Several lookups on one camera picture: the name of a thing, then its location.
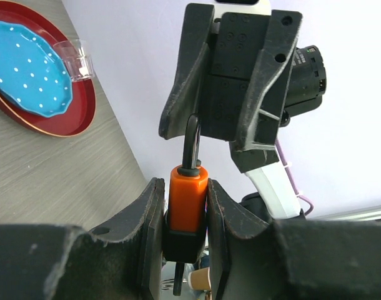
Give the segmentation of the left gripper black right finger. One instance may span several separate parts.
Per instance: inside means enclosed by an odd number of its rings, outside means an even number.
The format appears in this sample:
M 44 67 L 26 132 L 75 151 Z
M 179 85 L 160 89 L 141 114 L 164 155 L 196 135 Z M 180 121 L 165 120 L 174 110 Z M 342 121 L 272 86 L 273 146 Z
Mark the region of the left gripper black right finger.
M 266 223 L 215 180 L 207 215 L 213 299 L 381 299 L 381 222 Z

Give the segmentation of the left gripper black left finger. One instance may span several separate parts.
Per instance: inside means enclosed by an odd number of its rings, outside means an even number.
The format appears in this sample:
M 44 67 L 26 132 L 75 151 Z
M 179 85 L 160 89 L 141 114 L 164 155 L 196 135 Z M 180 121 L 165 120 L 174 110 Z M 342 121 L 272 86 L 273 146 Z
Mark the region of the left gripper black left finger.
M 164 186 L 90 231 L 0 225 L 0 299 L 159 299 Z

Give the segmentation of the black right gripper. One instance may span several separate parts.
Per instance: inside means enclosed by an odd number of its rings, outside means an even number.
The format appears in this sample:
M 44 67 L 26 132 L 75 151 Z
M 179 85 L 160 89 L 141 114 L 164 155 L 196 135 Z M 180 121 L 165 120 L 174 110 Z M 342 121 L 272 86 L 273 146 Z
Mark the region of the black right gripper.
M 185 134 L 206 71 L 199 100 L 201 136 L 233 141 L 236 152 L 273 149 L 302 18 L 300 12 L 283 10 L 271 16 L 226 12 L 214 17 L 213 5 L 188 4 L 160 137 Z

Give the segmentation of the orange black padlock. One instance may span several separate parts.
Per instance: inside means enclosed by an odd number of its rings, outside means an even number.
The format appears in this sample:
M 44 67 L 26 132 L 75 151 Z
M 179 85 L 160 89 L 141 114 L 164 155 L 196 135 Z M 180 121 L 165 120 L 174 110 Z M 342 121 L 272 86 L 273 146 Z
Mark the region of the orange black padlock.
M 186 125 L 182 163 L 171 171 L 162 245 L 166 260 L 182 264 L 195 263 L 205 244 L 209 174 L 198 160 L 199 141 L 200 122 L 193 114 Z

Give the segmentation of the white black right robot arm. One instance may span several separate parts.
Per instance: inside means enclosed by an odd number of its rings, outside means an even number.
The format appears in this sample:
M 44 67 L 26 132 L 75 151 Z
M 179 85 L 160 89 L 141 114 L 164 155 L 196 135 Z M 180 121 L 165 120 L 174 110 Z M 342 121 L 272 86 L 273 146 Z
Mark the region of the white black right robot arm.
M 302 213 L 278 143 L 279 129 L 317 109 L 327 88 L 316 46 L 298 47 L 303 14 L 261 2 L 190 3 L 182 23 L 174 83 L 159 135 L 188 133 L 229 144 L 274 219 Z

